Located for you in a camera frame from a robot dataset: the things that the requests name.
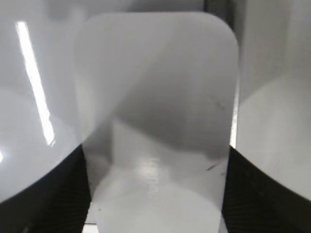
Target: curved white object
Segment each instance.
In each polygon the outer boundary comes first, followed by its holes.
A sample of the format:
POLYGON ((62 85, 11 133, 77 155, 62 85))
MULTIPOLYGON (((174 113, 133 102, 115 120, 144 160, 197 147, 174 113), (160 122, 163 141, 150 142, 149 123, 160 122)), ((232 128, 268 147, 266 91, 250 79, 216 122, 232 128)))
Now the curved white object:
POLYGON ((74 56, 99 232, 217 232, 238 71, 229 27, 203 13, 106 14, 74 56))
POLYGON ((249 1, 242 40, 237 135, 237 150, 245 158, 308 200, 310 10, 307 0, 249 1))

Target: black scratch mark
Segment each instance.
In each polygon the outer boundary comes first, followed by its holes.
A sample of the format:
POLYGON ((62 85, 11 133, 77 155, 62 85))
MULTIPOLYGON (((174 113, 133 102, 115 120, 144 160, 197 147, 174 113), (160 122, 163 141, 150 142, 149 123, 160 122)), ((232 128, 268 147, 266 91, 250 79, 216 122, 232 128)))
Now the black scratch mark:
POLYGON ((206 169, 206 171, 211 171, 213 168, 215 168, 219 163, 216 163, 212 166, 210 166, 208 169, 206 169))

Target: glossy white surface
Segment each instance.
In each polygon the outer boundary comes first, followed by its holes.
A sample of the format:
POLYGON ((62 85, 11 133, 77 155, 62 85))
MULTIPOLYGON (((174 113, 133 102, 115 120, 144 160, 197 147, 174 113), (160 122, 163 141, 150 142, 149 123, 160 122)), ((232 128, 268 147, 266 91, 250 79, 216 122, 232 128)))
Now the glossy white surface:
POLYGON ((113 165, 91 204, 99 232, 218 232, 226 164, 173 150, 115 121, 113 165))
POLYGON ((1 1, 0 202, 40 179, 83 140, 72 47, 85 20, 111 11, 201 8, 201 0, 1 1))
POLYGON ((74 67, 99 232, 218 231, 237 50, 230 29, 200 13, 84 25, 74 67))
POLYGON ((237 136, 243 156, 309 200, 310 11, 308 0, 248 1, 237 136))

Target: black textured surface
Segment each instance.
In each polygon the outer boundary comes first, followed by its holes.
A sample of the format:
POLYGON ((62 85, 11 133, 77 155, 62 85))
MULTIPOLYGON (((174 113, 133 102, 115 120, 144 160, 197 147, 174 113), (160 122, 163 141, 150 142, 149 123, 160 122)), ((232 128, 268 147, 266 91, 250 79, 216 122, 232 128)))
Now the black textured surface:
POLYGON ((82 149, 75 166, 30 233, 81 233, 91 201, 82 149))
POLYGON ((229 233, 309 233, 311 203, 230 149, 223 216, 229 233))
POLYGON ((29 228, 35 219, 42 216, 81 156, 83 157, 83 152, 82 147, 79 146, 46 176, 0 203, 0 233, 26 232, 25 229, 29 228))

